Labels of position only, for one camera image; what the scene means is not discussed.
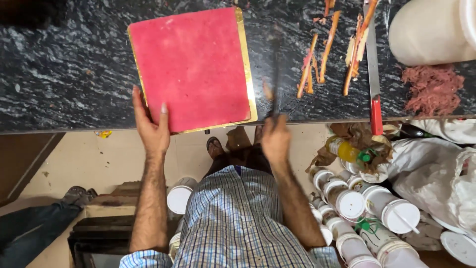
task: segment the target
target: hairy forearm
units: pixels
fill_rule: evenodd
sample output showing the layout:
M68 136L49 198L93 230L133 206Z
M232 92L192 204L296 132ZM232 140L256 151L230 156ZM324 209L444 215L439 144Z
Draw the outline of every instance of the hairy forearm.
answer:
M146 157L129 250L153 249L167 253L167 198L164 158Z
M326 242L309 208L309 201L294 176L289 162L271 165L278 184L285 225L309 250L324 247Z

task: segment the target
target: black granite countertop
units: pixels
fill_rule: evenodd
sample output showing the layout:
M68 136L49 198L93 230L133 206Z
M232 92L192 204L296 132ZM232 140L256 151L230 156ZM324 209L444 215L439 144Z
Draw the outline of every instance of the black granite countertop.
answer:
M238 0L243 10L258 117L271 104L262 92L262 77L272 77L272 48L268 36L275 22L283 28L281 87L282 111L294 122L355 121L369 118L367 62L351 83L349 96L341 94L347 68L345 54L355 30L362 0L337 0L342 10L327 62L326 83L315 93L296 98L300 67L313 33L319 34L316 55L324 50L330 21L322 16L324 0ZM387 32L395 12L406 0L381 0L376 11L377 50L382 116L409 117L403 110L408 87L388 48ZM0 133L134 128L130 95L140 84L127 26L133 22L172 14L231 6L217 0L69 0L63 27L26 30L0 26ZM465 88L455 115L476 114L476 62L456 64Z

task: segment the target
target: hand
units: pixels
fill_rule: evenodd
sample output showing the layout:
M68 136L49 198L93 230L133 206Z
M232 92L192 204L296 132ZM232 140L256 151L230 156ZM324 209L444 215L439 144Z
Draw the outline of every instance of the hand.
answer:
M276 125L271 117L266 118L261 146L272 167L288 165L290 141L291 133L286 127L286 115L280 115Z
M170 145L169 131L169 113L167 106L162 103L160 109L159 125L152 123L147 117L140 89L134 86L132 90L132 102L134 103L134 114L136 115L136 126L140 139L146 150L146 157L149 158L165 158L165 153Z

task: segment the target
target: red knife handle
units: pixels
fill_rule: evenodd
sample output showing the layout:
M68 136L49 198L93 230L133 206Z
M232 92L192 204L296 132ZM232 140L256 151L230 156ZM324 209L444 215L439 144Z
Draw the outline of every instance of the red knife handle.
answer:
M372 99L371 112L371 125L372 135L382 135L384 133L382 126L382 109L380 108L380 95L375 96Z

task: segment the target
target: foot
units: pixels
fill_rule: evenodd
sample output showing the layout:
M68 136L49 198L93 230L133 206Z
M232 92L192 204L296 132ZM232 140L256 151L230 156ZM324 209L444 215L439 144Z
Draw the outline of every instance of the foot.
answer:
M253 142L253 145L260 144L262 139L263 139L263 126L257 125L255 128L255 141Z
M215 137L209 138L207 143L207 150L208 154L213 160L215 160L217 156L225 153L225 150L223 150L220 141Z
M64 197L61 199L61 202L71 205L85 194L86 189L81 186L73 186L65 193Z
M84 208L87 204L91 202L91 200L93 200L97 196L98 194L96 193L96 191L91 188L88 191L86 191L86 193L83 194L83 196L81 196L80 199L76 200L74 204L81 208Z

